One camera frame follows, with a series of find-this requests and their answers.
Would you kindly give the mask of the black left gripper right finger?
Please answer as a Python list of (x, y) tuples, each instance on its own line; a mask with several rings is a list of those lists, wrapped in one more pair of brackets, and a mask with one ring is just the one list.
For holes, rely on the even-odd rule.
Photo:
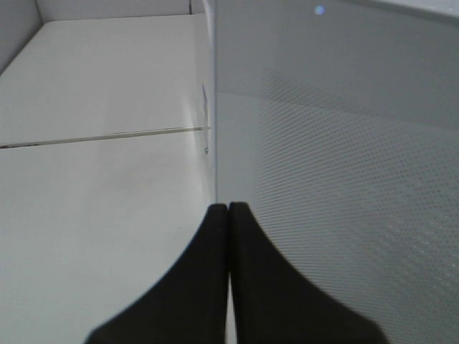
[(229, 272), (238, 343), (387, 343), (373, 321), (309, 282), (248, 204), (229, 205)]

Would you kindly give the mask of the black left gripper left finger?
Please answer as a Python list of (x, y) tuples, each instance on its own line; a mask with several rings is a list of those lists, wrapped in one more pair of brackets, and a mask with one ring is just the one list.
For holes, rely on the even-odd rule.
[(224, 343), (228, 208), (212, 204), (171, 269), (87, 343)]

